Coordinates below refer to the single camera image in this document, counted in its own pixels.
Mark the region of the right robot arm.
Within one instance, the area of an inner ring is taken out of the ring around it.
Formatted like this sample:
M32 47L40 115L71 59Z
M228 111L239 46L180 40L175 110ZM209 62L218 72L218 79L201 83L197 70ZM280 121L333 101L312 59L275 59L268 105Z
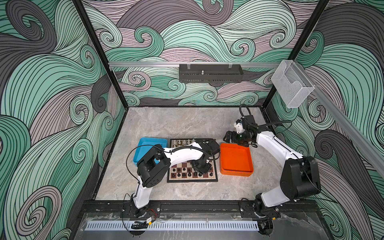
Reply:
M226 143L242 147L263 147L283 167L280 183L260 194L261 205L272 208L284 203L321 193L318 162L288 147L271 132L269 124L258 125L248 106L239 107L241 118L234 123L235 131L228 131Z

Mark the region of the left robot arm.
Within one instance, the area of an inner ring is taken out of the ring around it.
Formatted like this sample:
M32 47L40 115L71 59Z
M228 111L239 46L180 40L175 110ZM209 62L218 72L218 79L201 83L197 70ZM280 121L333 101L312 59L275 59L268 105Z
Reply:
M210 161L213 161L219 153L220 146L214 139L196 140L189 145L176 148L152 146L137 163L139 186L133 196L136 208L141 209L149 204L152 188L162 181L174 165L190 161L192 168L204 175L212 167Z

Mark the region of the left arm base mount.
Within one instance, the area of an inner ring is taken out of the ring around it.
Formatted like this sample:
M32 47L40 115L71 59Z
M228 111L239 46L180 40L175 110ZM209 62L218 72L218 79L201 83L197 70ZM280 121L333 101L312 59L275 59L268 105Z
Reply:
M123 219L143 219L154 217L157 219L161 212L161 202L150 201L146 206L137 208L134 201L124 201L121 210L121 218Z

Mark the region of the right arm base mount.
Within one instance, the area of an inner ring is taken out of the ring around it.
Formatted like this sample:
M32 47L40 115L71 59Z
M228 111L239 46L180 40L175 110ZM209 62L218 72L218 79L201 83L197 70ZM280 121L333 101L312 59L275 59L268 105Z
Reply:
M246 201L241 200L239 202L240 212L243 218L253 218L261 220L274 220L281 217L279 211L276 208L265 207L263 202L259 200Z

